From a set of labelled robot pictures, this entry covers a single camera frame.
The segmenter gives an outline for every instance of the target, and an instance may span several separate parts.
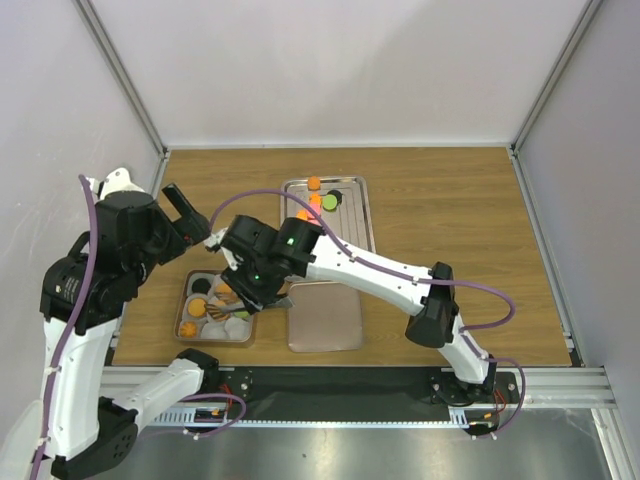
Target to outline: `wooden table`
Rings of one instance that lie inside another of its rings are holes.
[[[175,182],[200,212],[210,215],[225,199],[252,188],[279,188],[310,175],[362,175],[368,184],[379,254],[430,266],[440,260],[458,279],[486,283],[518,305],[508,325],[478,332],[495,356],[525,365],[567,365],[569,357],[520,190],[502,148],[260,149],[174,151],[164,183]],[[171,208],[160,199],[163,208]],[[222,213],[217,228],[235,214],[279,225],[279,198],[242,199]],[[128,306],[114,364],[165,365],[186,348],[173,338],[184,279],[190,270],[223,268],[222,255],[196,247],[157,268]],[[459,288],[465,323],[502,318],[502,300]],[[362,295],[365,344],[359,350],[293,353],[286,313],[258,315],[250,348],[205,347],[227,365],[443,365],[437,351],[404,337],[406,316]]]

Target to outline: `muffin tin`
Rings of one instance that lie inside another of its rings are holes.
[[[210,283],[210,288],[206,293],[203,293],[202,284],[204,282],[202,280]],[[198,292],[194,292],[194,283]],[[220,272],[216,270],[193,270],[187,274],[174,326],[174,336],[177,340],[188,344],[228,347],[248,347],[253,344],[255,315],[240,318],[229,314],[227,318],[220,318],[220,315],[211,315],[206,309],[203,312],[200,305],[192,305],[193,308],[191,312],[189,311],[190,302],[197,301],[197,299],[202,299],[207,304],[220,300],[226,304],[236,304],[238,300],[236,297],[234,301],[233,293],[216,294],[216,287],[220,289],[222,284],[224,282],[220,278]],[[190,325],[185,326],[187,322],[192,322],[196,327],[196,335],[193,337],[181,335],[181,333],[190,331]]]

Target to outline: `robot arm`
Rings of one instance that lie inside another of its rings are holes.
[[[343,283],[396,305],[409,315],[405,331],[409,340],[438,349],[460,382],[493,392],[495,364],[471,337],[469,343],[480,355],[462,338],[463,323],[454,288],[418,282],[452,280],[448,265],[436,263],[431,269],[405,265],[343,242],[352,252],[349,257],[319,226],[297,218],[287,218],[278,231],[239,215],[228,229],[204,243],[211,251],[221,249],[225,258],[232,260],[222,278],[249,310],[259,311],[274,303],[290,275]],[[364,263],[382,268],[372,269]],[[385,269],[406,274],[414,281],[398,279],[384,273]]]
[[[104,360],[125,302],[138,296],[139,286],[156,265],[181,256],[210,231],[207,219],[175,185],[163,189],[181,215],[174,222],[151,195],[131,182],[126,169],[90,185],[99,198],[96,264],[89,294],[55,372],[44,449],[54,459],[52,474],[69,480],[119,464],[149,422],[185,396],[216,387],[218,375],[217,360],[189,349],[133,391],[99,398]],[[79,295],[88,260],[82,249],[88,239],[88,233],[82,234],[45,274],[40,311],[45,316],[47,367]],[[43,397],[51,374],[45,368]]]

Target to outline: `white wall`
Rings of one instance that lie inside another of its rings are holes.
[[[509,142],[585,0],[94,0],[171,146]]]
[[[522,151],[576,335],[640,461],[640,3],[605,2]]]
[[[39,396],[44,272],[88,228],[77,175],[157,165],[69,0],[0,3],[0,444]]]

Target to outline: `green object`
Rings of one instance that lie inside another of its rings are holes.
[[[338,207],[338,199],[334,195],[322,197],[322,208],[327,212],[333,212]]]

